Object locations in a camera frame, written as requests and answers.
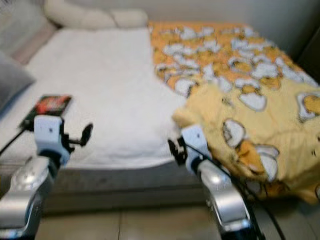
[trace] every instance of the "wire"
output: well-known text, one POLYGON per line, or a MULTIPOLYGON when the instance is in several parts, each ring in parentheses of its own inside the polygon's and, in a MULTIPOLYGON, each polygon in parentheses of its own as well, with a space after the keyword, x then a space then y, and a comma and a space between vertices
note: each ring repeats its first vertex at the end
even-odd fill
MULTIPOLYGON (((286 240, 286 237, 284 235, 284 232, 282 231, 281 227, 279 226, 278 221, 276 220, 275 216, 271 213, 271 211, 267 208, 267 206, 258 198, 258 196, 252 191, 250 190, 244 183, 242 183, 239 179, 237 179, 236 177, 234 177, 233 175, 231 175, 229 172, 227 172, 225 169, 223 169, 221 166, 219 166, 217 164, 218 160, 213 160, 210 156, 207 156, 206 154, 202 153, 201 151, 199 151, 197 148, 195 148, 192 145, 189 144, 185 144, 187 147, 191 148, 192 150, 194 150, 195 152, 197 152, 198 154, 202 155, 204 158, 208 159, 210 162, 212 162, 215 166, 217 166, 222 172, 224 172, 230 179, 231 181, 236 184, 236 186, 239 188, 239 190, 241 189, 240 186, 244 189, 246 189, 246 191, 248 191, 248 193, 250 195, 253 196, 254 200, 256 200, 260 206, 263 208, 263 210, 267 213, 267 215, 269 216, 269 218, 271 219, 276 231, 278 232, 281 240, 286 240)), ((257 227, 257 231, 258 234, 260 232, 260 234, 263 236, 263 234, 260 231, 259 226, 255 226, 257 227)))
POLYGON ((6 151, 6 149, 18 138, 21 134, 24 133, 26 129, 21 129, 1 150, 0 150, 0 156, 6 151))

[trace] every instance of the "yellow blanket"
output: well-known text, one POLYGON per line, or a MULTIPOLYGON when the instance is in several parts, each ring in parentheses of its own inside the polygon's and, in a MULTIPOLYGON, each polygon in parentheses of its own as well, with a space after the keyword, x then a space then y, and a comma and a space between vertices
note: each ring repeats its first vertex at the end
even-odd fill
POLYGON ((201 124, 212 155, 261 197, 320 198, 320 89, 250 27, 149 24, 156 74, 189 97, 173 119, 201 124))

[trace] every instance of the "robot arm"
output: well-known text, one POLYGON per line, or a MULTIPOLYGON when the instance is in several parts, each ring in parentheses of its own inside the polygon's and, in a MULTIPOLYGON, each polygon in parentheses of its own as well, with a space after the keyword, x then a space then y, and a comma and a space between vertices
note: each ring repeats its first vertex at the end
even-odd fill
POLYGON ((86 145, 93 125, 82 132, 81 140, 64 134, 64 121, 57 116, 34 119, 38 156, 29 160, 12 176, 9 191, 0 200, 0 240, 34 239, 45 199, 51 192, 61 165, 66 165, 74 148, 86 145))
POLYGON ((176 143, 169 140, 170 151, 178 164, 185 165, 190 173, 197 175, 204 186, 207 205, 216 219, 222 240, 256 240, 251 216, 238 188, 217 165, 188 147, 193 146, 211 156, 201 127, 186 127, 181 134, 176 143))

